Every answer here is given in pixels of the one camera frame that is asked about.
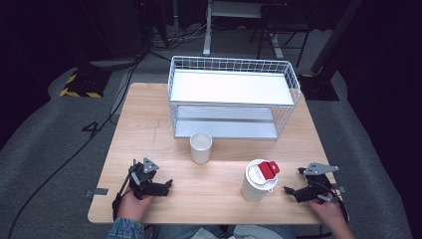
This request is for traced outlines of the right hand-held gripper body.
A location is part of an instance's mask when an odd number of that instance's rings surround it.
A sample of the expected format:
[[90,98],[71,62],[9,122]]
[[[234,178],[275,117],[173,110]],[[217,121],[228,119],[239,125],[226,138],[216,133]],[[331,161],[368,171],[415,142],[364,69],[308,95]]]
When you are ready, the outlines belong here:
[[333,189],[326,174],[338,171],[337,166],[311,162],[304,171],[304,176],[308,182],[305,201],[321,199],[326,202],[336,202],[337,193]]

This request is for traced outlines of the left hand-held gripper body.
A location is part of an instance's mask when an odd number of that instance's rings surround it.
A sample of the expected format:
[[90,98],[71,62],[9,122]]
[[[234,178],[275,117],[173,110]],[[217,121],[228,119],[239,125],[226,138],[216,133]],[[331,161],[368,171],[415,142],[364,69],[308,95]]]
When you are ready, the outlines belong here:
[[133,161],[133,166],[129,169],[129,187],[136,198],[141,200],[147,195],[147,189],[151,187],[152,179],[159,168],[157,164],[145,157],[143,162]]

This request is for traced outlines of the white jug with red lid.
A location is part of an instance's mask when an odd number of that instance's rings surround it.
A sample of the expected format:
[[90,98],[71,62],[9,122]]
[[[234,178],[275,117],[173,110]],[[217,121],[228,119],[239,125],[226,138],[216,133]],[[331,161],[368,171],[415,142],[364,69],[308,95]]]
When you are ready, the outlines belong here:
[[273,160],[254,159],[248,163],[241,187],[242,196],[251,202],[260,201],[272,192],[279,181],[280,169]]

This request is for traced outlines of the white cup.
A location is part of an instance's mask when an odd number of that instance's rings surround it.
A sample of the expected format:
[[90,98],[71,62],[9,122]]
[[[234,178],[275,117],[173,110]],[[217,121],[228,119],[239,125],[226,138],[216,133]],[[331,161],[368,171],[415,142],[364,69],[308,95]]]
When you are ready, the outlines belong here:
[[206,163],[211,155],[212,136],[207,132],[195,132],[190,137],[191,158],[196,163]]

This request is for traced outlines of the white wire shelf rack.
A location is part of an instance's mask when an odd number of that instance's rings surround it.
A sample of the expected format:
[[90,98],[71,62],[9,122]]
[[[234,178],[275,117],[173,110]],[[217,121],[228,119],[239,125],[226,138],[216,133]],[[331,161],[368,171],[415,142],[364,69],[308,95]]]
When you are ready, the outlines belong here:
[[277,139],[301,93],[287,61],[174,56],[167,91],[173,134]]

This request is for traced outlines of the person's left hand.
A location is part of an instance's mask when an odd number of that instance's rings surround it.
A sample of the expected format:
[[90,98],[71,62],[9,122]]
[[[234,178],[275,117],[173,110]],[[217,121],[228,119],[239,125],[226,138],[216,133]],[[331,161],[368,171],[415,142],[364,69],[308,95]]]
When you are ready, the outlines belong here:
[[122,198],[116,217],[141,222],[154,199],[154,196],[146,195],[139,200],[132,191],[129,191]]

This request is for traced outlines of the person's right hand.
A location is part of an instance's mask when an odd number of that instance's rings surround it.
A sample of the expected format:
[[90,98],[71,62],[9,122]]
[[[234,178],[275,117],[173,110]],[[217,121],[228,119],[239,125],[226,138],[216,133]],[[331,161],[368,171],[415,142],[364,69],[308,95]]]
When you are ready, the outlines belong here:
[[337,203],[320,203],[317,200],[311,200],[307,202],[307,206],[322,222],[322,224],[327,226],[332,231],[347,227],[342,210]]

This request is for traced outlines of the person's legs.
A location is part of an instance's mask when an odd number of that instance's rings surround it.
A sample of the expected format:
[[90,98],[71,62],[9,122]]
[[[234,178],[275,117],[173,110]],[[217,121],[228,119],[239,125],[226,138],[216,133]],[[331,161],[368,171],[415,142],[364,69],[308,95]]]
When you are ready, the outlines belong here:
[[297,239],[291,226],[232,225],[158,225],[152,239]]

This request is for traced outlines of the black slanted stand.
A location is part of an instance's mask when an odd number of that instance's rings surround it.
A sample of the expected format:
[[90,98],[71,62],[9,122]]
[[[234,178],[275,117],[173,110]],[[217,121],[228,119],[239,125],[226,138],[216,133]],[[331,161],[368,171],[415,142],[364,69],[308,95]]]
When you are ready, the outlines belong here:
[[351,0],[336,24],[331,36],[311,67],[312,75],[299,75],[301,90],[307,101],[338,101],[331,83],[336,72],[340,52],[338,46],[342,35],[358,11],[363,0]]

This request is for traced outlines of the black yellow striped base plate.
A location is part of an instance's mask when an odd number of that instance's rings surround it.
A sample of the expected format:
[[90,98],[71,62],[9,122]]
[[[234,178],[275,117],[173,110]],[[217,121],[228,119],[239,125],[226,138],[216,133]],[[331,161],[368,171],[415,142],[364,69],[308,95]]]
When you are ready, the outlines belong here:
[[84,73],[79,70],[74,70],[68,78],[64,88],[61,90],[60,96],[102,98],[110,75],[110,71]]

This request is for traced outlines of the black metal chair frame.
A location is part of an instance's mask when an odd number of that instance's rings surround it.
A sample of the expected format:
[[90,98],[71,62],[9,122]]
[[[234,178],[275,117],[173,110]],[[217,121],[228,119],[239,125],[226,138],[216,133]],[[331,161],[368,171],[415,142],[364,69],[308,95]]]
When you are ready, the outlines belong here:
[[289,35],[285,42],[288,49],[299,50],[296,66],[301,62],[310,32],[317,0],[269,0],[260,7],[260,19],[250,41],[259,34],[257,58],[261,57],[265,35],[271,41],[280,34]]

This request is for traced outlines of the white desk frame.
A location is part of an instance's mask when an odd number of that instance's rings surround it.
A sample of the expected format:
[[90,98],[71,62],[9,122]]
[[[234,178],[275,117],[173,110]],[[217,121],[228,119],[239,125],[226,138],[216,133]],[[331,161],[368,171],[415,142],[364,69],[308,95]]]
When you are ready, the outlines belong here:
[[261,6],[262,3],[235,2],[234,0],[207,0],[206,33],[203,45],[203,55],[206,57],[211,55],[211,24],[213,17],[259,19],[261,17]]

